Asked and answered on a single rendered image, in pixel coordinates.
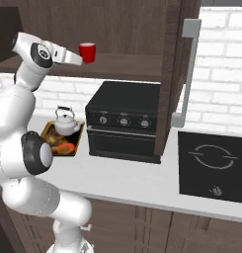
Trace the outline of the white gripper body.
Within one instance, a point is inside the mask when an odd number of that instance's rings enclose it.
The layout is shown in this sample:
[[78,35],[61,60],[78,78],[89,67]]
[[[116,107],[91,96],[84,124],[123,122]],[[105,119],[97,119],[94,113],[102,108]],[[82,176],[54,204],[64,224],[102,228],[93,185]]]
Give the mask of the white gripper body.
[[70,50],[67,50],[64,55],[64,63],[81,66],[83,58]]

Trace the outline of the red mug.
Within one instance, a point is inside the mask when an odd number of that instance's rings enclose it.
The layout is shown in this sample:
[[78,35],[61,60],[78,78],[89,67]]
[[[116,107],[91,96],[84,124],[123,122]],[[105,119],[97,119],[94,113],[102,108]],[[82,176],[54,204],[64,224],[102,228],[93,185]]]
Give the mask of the red mug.
[[80,43],[79,54],[85,63],[92,63],[96,56],[96,45],[93,42]]

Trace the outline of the white kettle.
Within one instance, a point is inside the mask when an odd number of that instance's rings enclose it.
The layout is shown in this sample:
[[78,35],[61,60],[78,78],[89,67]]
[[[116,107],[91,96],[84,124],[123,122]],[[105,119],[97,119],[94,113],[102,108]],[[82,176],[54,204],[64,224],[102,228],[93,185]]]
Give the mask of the white kettle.
[[81,129],[82,123],[75,120],[75,114],[71,108],[57,106],[55,115],[54,127],[58,134],[69,136]]

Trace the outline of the dark wood cabinet door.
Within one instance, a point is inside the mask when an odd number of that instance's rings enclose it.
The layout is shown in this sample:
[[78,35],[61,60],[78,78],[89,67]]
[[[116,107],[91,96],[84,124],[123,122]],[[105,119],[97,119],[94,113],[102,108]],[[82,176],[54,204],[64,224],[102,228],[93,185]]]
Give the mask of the dark wood cabinet door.
[[167,0],[161,84],[154,154],[164,152],[181,91],[187,79],[192,40],[182,37],[185,19],[197,19],[202,0]]
[[17,7],[0,7],[0,62],[13,57],[11,43],[17,32],[23,30]]

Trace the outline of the patterned wooden tray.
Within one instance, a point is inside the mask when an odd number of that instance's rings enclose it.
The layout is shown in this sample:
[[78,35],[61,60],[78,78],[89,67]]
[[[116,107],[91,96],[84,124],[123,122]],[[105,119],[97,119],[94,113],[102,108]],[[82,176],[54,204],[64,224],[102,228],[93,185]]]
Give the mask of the patterned wooden tray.
[[46,124],[41,137],[49,144],[53,156],[75,156],[84,126],[69,136],[56,132],[54,121]]

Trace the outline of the dark wood base cabinet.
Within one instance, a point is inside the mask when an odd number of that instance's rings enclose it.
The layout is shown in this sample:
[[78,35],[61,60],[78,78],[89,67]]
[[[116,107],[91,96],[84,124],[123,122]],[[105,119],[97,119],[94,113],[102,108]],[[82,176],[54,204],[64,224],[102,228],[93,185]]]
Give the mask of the dark wood base cabinet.
[[[242,253],[242,223],[94,200],[85,238],[95,253]],[[0,253],[45,253],[52,220],[5,207],[0,189]]]

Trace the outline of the black toaster oven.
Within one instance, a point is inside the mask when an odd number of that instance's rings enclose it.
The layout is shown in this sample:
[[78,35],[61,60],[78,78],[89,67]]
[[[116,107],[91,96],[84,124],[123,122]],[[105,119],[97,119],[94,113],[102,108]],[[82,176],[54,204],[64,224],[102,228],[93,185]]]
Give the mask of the black toaster oven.
[[[87,127],[153,134],[156,141],[159,92],[159,84],[104,81],[85,108]],[[105,125],[100,123],[101,116],[108,118]],[[129,125],[122,126],[121,118],[128,118]],[[142,120],[149,120],[150,126],[142,127]],[[161,163],[155,154],[146,160],[124,160]]]

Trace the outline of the toaster oven door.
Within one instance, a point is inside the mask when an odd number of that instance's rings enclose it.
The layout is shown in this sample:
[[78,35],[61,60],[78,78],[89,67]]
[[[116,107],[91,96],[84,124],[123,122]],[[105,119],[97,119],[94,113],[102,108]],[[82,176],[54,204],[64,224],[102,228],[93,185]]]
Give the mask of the toaster oven door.
[[154,156],[155,136],[137,132],[87,127],[90,154],[146,160]]

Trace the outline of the black hob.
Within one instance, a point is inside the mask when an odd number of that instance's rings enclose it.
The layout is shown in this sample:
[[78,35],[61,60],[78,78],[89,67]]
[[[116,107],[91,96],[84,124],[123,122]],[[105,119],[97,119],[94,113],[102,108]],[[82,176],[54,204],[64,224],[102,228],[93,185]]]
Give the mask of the black hob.
[[178,155],[181,195],[242,204],[242,137],[179,131]]

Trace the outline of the dark wood wall cabinet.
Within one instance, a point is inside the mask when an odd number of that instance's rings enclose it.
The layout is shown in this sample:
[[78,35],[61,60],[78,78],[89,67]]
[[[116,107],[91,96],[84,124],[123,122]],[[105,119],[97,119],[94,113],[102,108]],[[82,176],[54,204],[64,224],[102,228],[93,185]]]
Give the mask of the dark wood wall cabinet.
[[[167,0],[0,0],[19,9],[23,32],[74,52],[81,42],[96,45],[96,59],[81,67],[56,65],[56,76],[159,81]],[[17,55],[0,62],[13,72]]]

